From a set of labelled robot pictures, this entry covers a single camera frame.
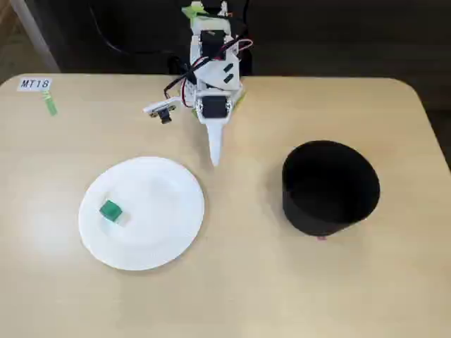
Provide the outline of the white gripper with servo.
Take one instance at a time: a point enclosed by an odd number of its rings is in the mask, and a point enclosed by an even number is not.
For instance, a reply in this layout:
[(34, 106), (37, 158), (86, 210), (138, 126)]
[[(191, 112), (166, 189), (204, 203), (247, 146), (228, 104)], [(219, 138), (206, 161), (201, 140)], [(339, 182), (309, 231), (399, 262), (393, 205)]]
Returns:
[(219, 89), (206, 89), (195, 95), (195, 110), (201, 124), (206, 124), (210, 159), (218, 166), (221, 159), (224, 125), (233, 110), (232, 94)]

